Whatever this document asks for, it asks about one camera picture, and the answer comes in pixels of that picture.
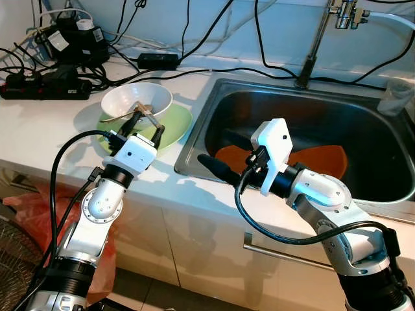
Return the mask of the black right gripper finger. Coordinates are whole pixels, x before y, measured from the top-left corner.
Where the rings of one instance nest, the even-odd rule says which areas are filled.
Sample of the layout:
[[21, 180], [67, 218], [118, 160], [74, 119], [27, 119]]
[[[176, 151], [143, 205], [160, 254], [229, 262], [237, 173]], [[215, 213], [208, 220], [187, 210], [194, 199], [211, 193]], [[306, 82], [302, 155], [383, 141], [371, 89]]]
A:
[[214, 177], [219, 178], [221, 181], [232, 186], [240, 184], [241, 175], [232, 171], [225, 162], [207, 154], [199, 154], [198, 162], [201, 163], [204, 168], [208, 169]]

